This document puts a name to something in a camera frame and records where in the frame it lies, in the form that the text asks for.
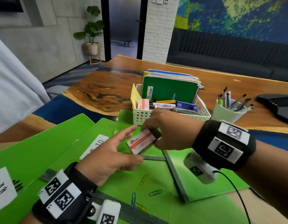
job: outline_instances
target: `person's right hand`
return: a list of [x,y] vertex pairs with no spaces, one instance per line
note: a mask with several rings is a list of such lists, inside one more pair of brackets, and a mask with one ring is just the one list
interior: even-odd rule
[[154,143],[160,150],[182,150],[191,148],[204,121],[169,110],[154,110],[141,131],[156,126],[162,138]]

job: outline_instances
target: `person's left hand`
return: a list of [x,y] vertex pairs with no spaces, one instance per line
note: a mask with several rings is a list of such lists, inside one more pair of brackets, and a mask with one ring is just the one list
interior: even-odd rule
[[116,170],[134,170],[143,162],[141,155],[123,154],[117,152],[120,142],[132,137],[137,129],[133,125],[116,133],[83,158],[75,168],[97,186],[101,186]]

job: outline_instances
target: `wall switch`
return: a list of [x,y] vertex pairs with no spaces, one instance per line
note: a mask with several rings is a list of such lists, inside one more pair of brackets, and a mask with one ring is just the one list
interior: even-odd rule
[[157,4],[163,4],[164,0],[157,0]]

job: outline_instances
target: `dark gray couch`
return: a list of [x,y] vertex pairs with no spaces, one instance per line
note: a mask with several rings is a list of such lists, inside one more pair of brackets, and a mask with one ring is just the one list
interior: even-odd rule
[[167,62],[288,82],[288,45],[174,28]]

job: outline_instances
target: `television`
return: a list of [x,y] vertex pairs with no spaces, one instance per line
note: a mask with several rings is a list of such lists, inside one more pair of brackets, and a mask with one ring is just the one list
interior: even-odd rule
[[0,11],[23,12],[23,9],[19,0],[0,0]]

